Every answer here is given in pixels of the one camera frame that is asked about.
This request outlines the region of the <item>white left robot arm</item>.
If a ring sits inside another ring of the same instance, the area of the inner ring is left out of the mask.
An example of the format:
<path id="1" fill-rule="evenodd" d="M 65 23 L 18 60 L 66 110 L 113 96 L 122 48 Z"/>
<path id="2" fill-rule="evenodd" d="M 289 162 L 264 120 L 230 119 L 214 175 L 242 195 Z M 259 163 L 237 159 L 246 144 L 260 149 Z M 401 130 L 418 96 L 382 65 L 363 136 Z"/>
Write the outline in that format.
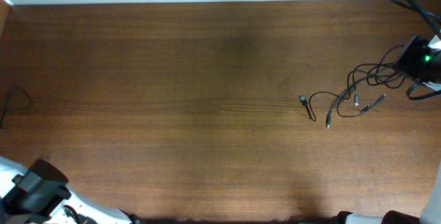
<path id="1" fill-rule="evenodd" d="M 141 224 L 119 209 L 104 207 L 76 193 L 55 166 L 42 159 L 30 167 L 1 157 L 1 222 Z"/>

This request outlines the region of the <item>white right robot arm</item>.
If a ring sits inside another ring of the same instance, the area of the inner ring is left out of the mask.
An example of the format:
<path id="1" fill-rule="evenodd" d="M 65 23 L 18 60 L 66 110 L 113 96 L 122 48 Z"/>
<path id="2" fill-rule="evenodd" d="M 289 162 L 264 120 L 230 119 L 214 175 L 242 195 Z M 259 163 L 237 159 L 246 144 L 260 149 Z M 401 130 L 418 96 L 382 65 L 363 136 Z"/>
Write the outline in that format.
<path id="1" fill-rule="evenodd" d="M 440 96 L 440 35 L 432 40 L 415 36 L 404 47 L 394 68 L 413 81 L 406 91 L 411 101 L 423 101 Z M 335 219 L 340 224 L 423 223 L 440 224 L 440 168 L 437 169 L 433 191 L 418 216 L 390 210 L 383 216 L 366 216 L 339 212 Z"/>

